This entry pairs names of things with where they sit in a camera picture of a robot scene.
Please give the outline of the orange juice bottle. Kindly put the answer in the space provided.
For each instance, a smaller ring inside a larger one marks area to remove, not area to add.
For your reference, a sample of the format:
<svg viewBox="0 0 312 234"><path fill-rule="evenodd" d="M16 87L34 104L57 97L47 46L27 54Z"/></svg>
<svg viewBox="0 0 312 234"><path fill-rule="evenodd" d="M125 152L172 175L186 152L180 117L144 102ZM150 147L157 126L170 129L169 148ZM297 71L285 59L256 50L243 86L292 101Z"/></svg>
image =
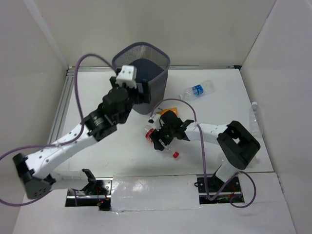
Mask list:
<svg viewBox="0 0 312 234"><path fill-rule="evenodd" d="M166 113L167 111L172 111L172 112L174 112L174 114L175 114L176 116L178 116L178 110L177 110L176 107L168 108L168 109L160 109L160 108L158 108L158 110L156 111L156 113L159 114L159 115L163 115L163 114Z"/></svg>

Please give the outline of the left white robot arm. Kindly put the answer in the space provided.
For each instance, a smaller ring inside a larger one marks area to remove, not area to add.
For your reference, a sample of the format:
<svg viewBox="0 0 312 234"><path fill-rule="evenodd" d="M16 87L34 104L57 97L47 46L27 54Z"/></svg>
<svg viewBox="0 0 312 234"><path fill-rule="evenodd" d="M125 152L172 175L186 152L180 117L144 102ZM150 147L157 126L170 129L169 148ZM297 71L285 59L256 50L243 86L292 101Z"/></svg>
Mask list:
<svg viewBox="0 0 312 234"><path fill-rule="evenodd" d="M55 168L81 150L92 146L124 124L135 104L150 103L151 89L143 79L138 86L130 87L120 78L111 77L112 89L98 108L83 118L73 130L58 139L53 147L42 147L30 154L13 157L18 176L28 199L39 199L56 189L77 189L84 194L96 190L97 180L89 169L78 172L56 172Z"/></svg>

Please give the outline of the red label plastic bottle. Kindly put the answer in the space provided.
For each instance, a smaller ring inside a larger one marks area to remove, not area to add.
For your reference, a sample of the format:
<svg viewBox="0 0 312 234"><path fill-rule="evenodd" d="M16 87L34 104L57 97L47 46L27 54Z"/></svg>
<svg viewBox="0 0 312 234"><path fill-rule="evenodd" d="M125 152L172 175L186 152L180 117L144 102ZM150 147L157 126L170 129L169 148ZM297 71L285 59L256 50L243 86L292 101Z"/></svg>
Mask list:
<svg viewBox="0 0 312 234"><path fill-rule="evenodd" d="M146 125L144 127L144 131L146 132L145 138L152 143L155 150L172 156L174 159L179 157L179 152L172 146L169 146L173 141L172 138L166 138L161 131L158 131L151 125Z"/></svg>

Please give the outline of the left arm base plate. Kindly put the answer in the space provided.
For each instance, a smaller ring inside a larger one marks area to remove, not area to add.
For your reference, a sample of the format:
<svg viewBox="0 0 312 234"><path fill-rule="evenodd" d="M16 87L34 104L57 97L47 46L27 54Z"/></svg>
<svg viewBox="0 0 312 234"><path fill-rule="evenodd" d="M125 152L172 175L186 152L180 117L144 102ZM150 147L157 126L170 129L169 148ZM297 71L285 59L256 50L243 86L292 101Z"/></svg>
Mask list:
<svg viewBox="0 0 312 234"><path fill-rule="evenodd" d="M65 207L96 207L99 211L111 211L112 177L99 177L91 192L68 189Z"/></svg>

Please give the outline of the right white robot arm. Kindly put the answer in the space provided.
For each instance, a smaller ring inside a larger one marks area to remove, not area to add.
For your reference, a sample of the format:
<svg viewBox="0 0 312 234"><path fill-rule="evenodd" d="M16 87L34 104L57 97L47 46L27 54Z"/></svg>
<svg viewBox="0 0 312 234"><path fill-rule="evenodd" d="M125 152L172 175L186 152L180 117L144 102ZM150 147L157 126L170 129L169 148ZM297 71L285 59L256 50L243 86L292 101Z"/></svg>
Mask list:
<svg viewBox="0 0 312 234"><path fill-rule="evenodd" d="M173 139L200 141L219 145L226 160L215 171L211 184L214 189L224 191L230 184L230 177L240 170L245 170L260 150L259 142L238 121L228 125L198 123L188 119L182 121L173 111L154 114L148 121L151 129L146 137L155 150L168 149Z"/></svg>

